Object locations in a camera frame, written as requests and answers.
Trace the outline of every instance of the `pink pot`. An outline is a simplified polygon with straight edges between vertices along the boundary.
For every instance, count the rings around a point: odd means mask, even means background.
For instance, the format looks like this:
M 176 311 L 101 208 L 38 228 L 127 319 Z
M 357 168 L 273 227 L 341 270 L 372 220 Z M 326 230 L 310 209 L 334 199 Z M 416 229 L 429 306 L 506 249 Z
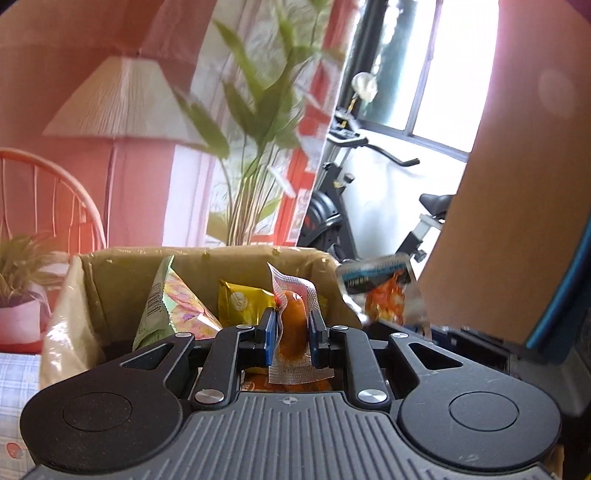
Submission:
M 41 340 L 41 304 L 36 300 L 0 309 L 0 345 Z

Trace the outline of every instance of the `circular pad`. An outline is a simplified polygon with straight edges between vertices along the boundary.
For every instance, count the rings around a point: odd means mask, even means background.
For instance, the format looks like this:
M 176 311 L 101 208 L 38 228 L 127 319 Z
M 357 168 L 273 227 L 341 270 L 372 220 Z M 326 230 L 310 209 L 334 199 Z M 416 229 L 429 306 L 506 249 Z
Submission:
M 181 404 L 155 372 L 99 367 L 35 395 L 21 433 L 35 463 L 93 475 L 151 458 L 182 422 Z
M 466 428 L 496 432 L 515 423 L 519 409 L 507 397 L 491 392 L 464 393 L 449 405 L 452 418 Z
M 131 415 L 129 400 L 107 392 L 72 398 L 64 407 L 64 420 L 84 432 L 105 432 L 121 425 Z
M 560 412 L 538 388 L 480 365 L 426 370 L 402 401 L 398 424 L 427 456 L 472 471 L 505 472 L 541 459 Z

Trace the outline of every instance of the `bike seat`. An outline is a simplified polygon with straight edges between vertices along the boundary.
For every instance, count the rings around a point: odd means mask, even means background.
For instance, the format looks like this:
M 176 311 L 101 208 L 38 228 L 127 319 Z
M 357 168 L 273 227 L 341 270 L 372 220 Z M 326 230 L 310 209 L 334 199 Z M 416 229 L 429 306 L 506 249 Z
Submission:
M 418 201 L 421 202 L 430 215 L 434 217 L 445 217 L 453 197 L 453 195 L 431 195 L 429 193 L 423 193 L 418 198 Z

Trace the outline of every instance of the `green leaves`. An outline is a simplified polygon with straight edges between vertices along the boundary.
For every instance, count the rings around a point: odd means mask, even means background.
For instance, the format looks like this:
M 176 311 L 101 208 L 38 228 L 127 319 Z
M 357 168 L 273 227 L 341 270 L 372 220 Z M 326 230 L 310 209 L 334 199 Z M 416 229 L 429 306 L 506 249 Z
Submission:
M 275 213 L 275 211 L 277 210 L 277 207 L 279 207 L 280 203 L 281 203 L 281 195 L 277 196 L 276 198 L 274 198 L 272 200 L 269 200 L 263 206 L 261 211 L 259 212 L 257 223 L 260 222 L 261 220 L 264 220 L 265 218 L 273 215 L 273 213 Z
M 256 105 L 261 144 L 264 145 L 272 140 L 275 132 L 271 127 L 277 121 L 277 115 L 290 90 L 291 75 L 286 67 L 275 83 L 263 92 L 261 101 Z
M 248 166 L 246 167 L 246 169 L 242 173 L 242 181 L 243 182 L 250 179 L 254 175 L 256 175 L 260 162 L 261 162 L 261 158 L 259 156 L 259 157 L 255 158 L 254 160 L 252 160 L 248 164 Z
M 51 251 L 50 235 L 17 235 L 0 239 L 0 307 L 12 307 L 33 296 L 31 286 L 56 287 L 62 275 L 44 269 L 66 263 L 69 256 Z
M 259 138 L 257 121 L 250 107 L 242 98 L 242 95 L 229 82 L 223 82 L 223 90 L 226 96 L 226 103 L 234 121 L 242 128 L 242 131 L 246 135 L 257 140 Z
M 308 0 L 308 1 L 310 2 L 310 5 L 312 5 L 318 13 L 322 12 L 322 10 L 324 10 L 326 8 L 326 5 L 328 5 L 328 3 L 329 3 L 329 0 Z
M 232 52 L 234 56 L 234 61 L 236 64 L 241 68 L 242 73 L 244 74 L 244 78 L 246 79 L 246 84 L 248 85 L 248 89 L 250 90 L 252 97 L 254 99 L 260 98 L 263 87 L 261 82 L 259 82 L 256 76 L 256 68 L 246 55 L 246 51 L 244 49 L 244 45 L 242 44 L 242 40 L 238 38 L 238 35 L 230 30 L 226 25 L 218 20 L 213 21 L 214 25 L 217 27 L 217 30 L 220 32 L 224 43 Z
M 296 128 L 303 116 L 303 111 L 292 117 L 275 135 L 275 144 L 280 150 L 300 148 L 300 141 L 296 135 Z
M 175 96 L 181 110 L 189 117 L 207 144 L 207 146 L 199 144 L 188 146 L 219 158 L 228 158 L 230 156 L 228 141 L 217 123 L 209 116 L 207 109 L 197 99 L 188 100 L 179 93 L 175 93 Z
M 209 212 L 206 233 L 220 242 L 228 241 L 228 221 L 223 212 Z
M 291 26 L 289 20 L 283 16 L 280 11 L 279 16 L 279 33 L 283 41 L 283 51 L 285 53 L 285 59 L 290 55 L 291 50 L 294 47 L 294 28 Z
M 292 113 L 291 110 L 294 107 L 294 101 L 296 99 L 295 91 L 292 87 L 290 87 L 283 99 L 281 101 L 281 105 L 279 106 L 279 111 L 277 113 L 277 117 L 272 125 L 272 134 L 275 135 L 278 131 L 282 130 L 291 120 Z
M 292 49 L 287 61 L 295 67 L 296 65 L 309 60 L 315 52 L 316 51 L 313 47 L 300 45 Z

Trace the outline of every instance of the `window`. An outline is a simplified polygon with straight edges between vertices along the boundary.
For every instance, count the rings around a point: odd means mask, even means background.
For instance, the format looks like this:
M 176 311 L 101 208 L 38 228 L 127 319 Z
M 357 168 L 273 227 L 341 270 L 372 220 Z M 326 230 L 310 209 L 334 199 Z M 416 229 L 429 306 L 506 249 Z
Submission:
M 491 76 L 498 0 L 368 0 L 366 14 L 372 22 L 360 29 L 375 29 L 378 18 L 381 31 L 356 52 L 373 60 L 349 75 L 365 67 L 377 76 L 375 100 L 358 111 L 364 128 L 467 159 Z

